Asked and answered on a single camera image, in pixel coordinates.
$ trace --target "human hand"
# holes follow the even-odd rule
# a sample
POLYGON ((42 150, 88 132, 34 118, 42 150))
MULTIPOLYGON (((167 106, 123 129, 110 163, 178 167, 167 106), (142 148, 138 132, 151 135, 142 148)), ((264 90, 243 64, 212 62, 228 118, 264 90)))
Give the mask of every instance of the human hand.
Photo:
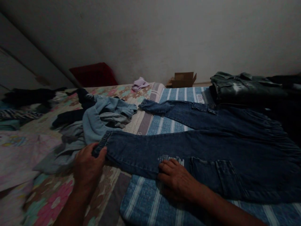
POLYGON ((77 153, 75 157, 73 177, 75 180, 74 191, 90 195, 96 189, 103 171, 107 147, 101 149, 99 156, 92 156, 93 148, 98 143, 92 143, 77 153))
POLYGON ((163 160, 159 164, 162 173, 158 174, 158 179, 167 187, 164 188, 163 194, 168 198, 179 202, 195 202, 198 191, 202 189, 194 177, 175 159, 163 160))

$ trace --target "striped clothing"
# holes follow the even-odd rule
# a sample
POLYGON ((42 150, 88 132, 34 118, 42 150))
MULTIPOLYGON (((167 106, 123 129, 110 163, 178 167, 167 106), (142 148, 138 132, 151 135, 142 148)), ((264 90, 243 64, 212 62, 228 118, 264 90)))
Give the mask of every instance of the striped clothing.
POLYGON ((34 111, 21 111, 15 109, 0 110, 0 119, 38 119, 44 114, 34 111))

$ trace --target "purple cloth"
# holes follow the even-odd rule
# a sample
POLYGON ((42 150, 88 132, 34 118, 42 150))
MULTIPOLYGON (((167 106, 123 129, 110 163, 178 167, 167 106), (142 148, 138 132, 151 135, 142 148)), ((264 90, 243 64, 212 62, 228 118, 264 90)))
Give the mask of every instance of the purple cloth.
POLYGON ((144 78, 140 77, 138 80, 134 81, 132 90, 138 92, 140 89, 146 86, 149 86, 149 84, 144 80, 144 78))

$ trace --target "red object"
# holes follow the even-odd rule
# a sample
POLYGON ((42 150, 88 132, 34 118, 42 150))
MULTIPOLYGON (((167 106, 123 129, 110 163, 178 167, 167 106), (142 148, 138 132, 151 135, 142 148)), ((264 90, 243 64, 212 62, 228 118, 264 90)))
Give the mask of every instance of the red object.
POLYGON ((106 63, 91 64, 69 69, 83 87, 118 85, 112 69, 106 63))

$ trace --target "blue striped bedsheet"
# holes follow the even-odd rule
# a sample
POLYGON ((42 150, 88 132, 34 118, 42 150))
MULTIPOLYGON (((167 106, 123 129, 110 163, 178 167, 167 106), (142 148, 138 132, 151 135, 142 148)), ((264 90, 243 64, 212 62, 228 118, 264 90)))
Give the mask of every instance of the blue striped bedsheet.
MULTIPOLYGON (((160 103, 166 100, 187 100, 212 103, 207 87, 164 89, 160 103)), ((192 130, 174 120, 154 116, 147 135, 192 130)), ((135 225, 212 225, 214 220, 201 209, 186 211, 183 204, 170 204, 160 194, 162 184, 133 175, 120 206, 121 216, 135 225)), ((301 204, 260 205, 229 200, 268 225, 301 225, 301 204)))

